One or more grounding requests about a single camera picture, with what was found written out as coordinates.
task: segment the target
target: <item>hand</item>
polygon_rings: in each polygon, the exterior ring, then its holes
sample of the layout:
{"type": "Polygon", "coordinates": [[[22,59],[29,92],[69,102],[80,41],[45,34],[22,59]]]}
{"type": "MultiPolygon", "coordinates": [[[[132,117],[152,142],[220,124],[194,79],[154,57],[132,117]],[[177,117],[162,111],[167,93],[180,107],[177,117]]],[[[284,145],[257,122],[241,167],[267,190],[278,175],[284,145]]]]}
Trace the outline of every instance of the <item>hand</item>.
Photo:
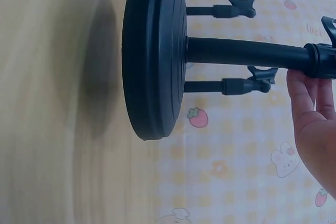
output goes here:
{"type": "Polygon", "coordinates": [[[288,70],[287,86],[298,153],[310,173],[336,198],[336,113],[331,80],[311,79],[288,70]]]}

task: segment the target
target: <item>black stand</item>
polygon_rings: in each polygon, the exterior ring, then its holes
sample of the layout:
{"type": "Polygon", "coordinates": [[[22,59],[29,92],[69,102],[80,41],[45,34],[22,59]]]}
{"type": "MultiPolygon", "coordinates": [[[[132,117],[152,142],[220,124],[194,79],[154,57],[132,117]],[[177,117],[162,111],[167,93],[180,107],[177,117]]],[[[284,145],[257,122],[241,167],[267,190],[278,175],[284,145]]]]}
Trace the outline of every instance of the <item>black stand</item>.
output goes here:
{"type": "Polygon", "coordinates": [[[158,140],[173,131],[184,92],[244,94],[268,92],[277,68],[297,69],[313,78],[336,78],[336,28],[322,23],[333,46],[304,48],[252,41],[188,38],[187,15],[253,18],[255,0],[232,5],[186,7],[185,0],[127,0],[122,35],[122,75],[127,111],[143,140],[158,140]],[[252,77],[219,82],[186,82],[187,62],[250,66],[252,77]],[[258,70],[251,66],[272,67],[258,70]]]}

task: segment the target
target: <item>black round base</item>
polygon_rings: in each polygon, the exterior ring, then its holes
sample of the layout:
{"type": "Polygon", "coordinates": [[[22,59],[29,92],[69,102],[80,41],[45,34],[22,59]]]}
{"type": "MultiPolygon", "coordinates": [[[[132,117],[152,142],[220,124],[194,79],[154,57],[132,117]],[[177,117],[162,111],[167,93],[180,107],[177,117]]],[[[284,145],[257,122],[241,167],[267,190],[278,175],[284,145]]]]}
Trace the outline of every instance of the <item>black round base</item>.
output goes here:
{"type": "Polygon", "coordinates": [[[122,77],[128,115],[143,140],[174,129],[186,66],[185,0],[127,0],[122,34],[122,77]]]}

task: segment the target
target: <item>wooden floor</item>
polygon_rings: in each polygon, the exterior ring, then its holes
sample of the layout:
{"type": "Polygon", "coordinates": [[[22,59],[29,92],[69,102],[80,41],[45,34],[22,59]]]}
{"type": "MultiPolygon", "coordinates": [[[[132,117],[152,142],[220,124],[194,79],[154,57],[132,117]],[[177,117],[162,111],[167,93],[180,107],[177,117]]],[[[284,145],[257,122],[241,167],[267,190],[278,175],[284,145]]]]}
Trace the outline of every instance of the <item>wooden floor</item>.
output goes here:
{"type": "Polygon", "coordinates": [[[153,223],[128,120],[126,0],[0,0],[0,223],[153,223]]]}

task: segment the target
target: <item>checkered fabric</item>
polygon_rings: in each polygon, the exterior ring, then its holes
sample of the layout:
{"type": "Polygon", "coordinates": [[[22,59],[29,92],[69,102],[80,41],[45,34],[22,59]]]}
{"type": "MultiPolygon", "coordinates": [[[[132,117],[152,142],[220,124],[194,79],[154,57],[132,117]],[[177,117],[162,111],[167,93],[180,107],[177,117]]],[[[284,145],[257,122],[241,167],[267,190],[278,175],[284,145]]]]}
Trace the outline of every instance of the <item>checkered fabric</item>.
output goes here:
{"type": "MultiPolygon", "coordinates": [[[[188,35],[330,44],[320,20],[336,17],[335,0],[256,0],[254,8],[253,19],[188,17],[188,35]]],[[[243,66],[187,66],[187,80],[249,76],[243,66]]],[[[285,70],[268,94],[185,94],[174,132],[157,143],[156,154],[158,224],[336,223],[336,202],[295,149],[285,70]]]]}

